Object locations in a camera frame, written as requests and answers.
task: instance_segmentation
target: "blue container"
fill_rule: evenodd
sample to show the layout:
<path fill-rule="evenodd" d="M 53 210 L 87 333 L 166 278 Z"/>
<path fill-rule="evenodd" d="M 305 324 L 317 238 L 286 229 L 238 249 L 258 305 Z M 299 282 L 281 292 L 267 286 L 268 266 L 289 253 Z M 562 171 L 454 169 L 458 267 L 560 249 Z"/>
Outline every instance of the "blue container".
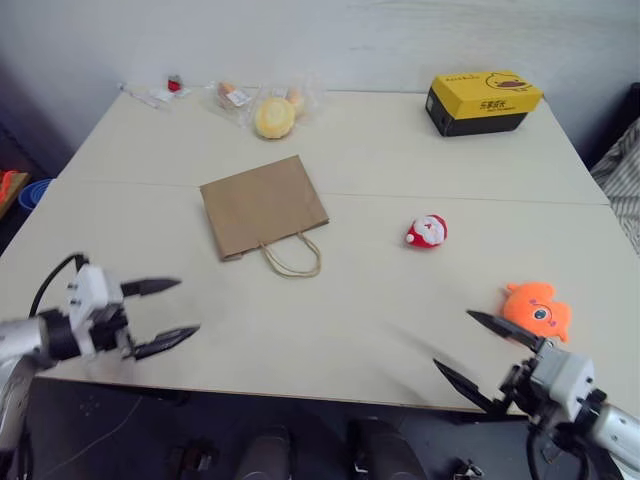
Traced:
<path fill-rule="evenodd" d="M 22 189 L 18 196 L 18 203 L 25 210 L 31 211 L 36 208 L 36 205 L 47 191 L 47 187 L 51 183 L 52 178 L 46 180 L 40 180 L 39 182 L 33 182 L 31 185 L 27 185 Z"/>

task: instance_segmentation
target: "gray floor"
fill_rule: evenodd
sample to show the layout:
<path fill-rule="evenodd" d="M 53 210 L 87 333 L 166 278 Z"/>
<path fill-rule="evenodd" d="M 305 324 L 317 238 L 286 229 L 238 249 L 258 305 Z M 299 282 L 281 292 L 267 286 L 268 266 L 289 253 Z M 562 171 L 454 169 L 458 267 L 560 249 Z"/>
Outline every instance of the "gray floor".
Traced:
<path fill-rule="evenodd" d="M 165 479 L 172 447 L 204 437 L 220 450 L 218 463 L 201 477 L 232 479 L 243 449 L 260 429 L 284 424 L 296 446 L 296 476 L 347 479 L 346 425 L 377 416 L 396 425 L 431 479 L 451 479 L 456 458 L 473 459 L 487 479 L 528 479 L 526 423 L 477 423 L 482 416 L 421 409 L 193 393 L 176 398 L 139 395 L 108 387 L 37 379 L 28 424 L 35 451 L 35 478 Z M 119 425 L 115 434 L 52 471 Z M 543 467 L 543 478 L 573 479 L 575 461 L 561 456 Z"/>

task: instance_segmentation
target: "white wire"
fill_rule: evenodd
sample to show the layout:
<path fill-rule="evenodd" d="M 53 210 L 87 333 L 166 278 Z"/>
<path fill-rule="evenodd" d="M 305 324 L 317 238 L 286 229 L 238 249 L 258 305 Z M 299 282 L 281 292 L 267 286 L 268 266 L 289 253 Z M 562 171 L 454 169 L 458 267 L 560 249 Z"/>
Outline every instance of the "white wire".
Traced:
<path fill-rule="evenodd" d="M 78 453 L 76 453 L 75 455 L 73 455 L 72 457 L 70 457 L 69 459 L 65 460 L 64 462 L 59 463 L 58 465 L 56 465 L 55 467 L 53 467 L 51 470 L 49 470 L 47 473 L 45 473 L 41 480 L 44 480 L 45 478 L 48 478 L 50 475 L 52 475 L 54 472 L 56 472 L 57 470 L 61 469 L 62 467 L 69 465 L 71 462 L 77 460 L 78 458 L 80 458 L 82 455 L 84 455 L 87 451 L 89 451 L 89 449 L 91 449 L 92 447 L 94 447 L 95 445 L 97 445 L 98 443 L 100 443 L 103 440 L 106 440 L 107 438 L 109 438 L 111 435 L 113 435 L 114 433 L 116 433 L 118 430 L 120 430 L 122 427 L 124 427 L 124 425 L 127 423 L 127 421 L 129 420 L 129 418 L 131 418 L 131 415 L 134 414 L 134 412 L 136 411 L 136 409 L 138 408 L 138 405 L 140 405 L 140 402 L 142 401 L 142 397 L 138 397 L 138 400 L 136 400 L 136 403 L 133 405 L 133 407 L 131 407 L 131 410 L 129 410 L 129 413 L 127 413 L 127 416 L 124 417 L 124 419 L 118 424 L 118 426 L 116 426 L 113 430 L 105 433 L 104 435 L 102 435 L 101 437 L 95 439 L 93 442 L 91 442 L 89 445 L 87 445 L 86 447 L 84 447 L 82 450 L 80 450 Z"/>

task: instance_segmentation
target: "paper bag handle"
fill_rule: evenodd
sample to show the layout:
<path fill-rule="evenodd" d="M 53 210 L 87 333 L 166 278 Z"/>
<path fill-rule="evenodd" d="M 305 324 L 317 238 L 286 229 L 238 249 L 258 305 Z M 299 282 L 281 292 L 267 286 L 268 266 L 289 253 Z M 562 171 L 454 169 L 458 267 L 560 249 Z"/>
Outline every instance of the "paper bag handle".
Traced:
<path fill-rule="evenodd" d="M 305 243 L 305 245 L 309 247 L 309 250 L 311 250 L 313 254 L 316 256 L 316 264 L 311 270 L 307 270 L 307 271 L 295 270 L 289 267 L 288 265 L 282 263 L 282 261 L 278 260 L 278 258 L 273 254 L 273 252 L 269 250 L 269 247 L 267 247 L 262 243 L 260 244 L 260 249 L 262 250 L 262 254 L 264 255 L 264 258 L 267 260 L 267 263 L 269 264 L 271 269 L 281 277 L 311 278 L 319 274 L 320 270 L 322 269 L 322 254 L 320 253 L 320 249 L 316 246 L 315 243 L 309 240 L 304 233 L 298 232 L 298 238 L 302 240 Z"/>

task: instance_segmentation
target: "snack package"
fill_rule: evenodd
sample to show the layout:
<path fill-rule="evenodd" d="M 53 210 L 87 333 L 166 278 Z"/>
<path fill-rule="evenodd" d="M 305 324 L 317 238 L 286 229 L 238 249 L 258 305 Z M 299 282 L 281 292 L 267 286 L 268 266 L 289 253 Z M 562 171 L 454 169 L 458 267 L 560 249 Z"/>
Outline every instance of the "snack package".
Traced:
<path fill-rule="evenodd" d="M 254 91 L 231 81 L 211 82 L 204 88 L 204 103 L 207 109 L 244 128 L 251 124 Z"/>
<path fill-rule="evenodd" d="M 262 86 L 251 108 L 254 131 L 268 139 L 285 137 L 297 122 L 307 122 L 317 115 L 323 94 L 311 75 Z"/>

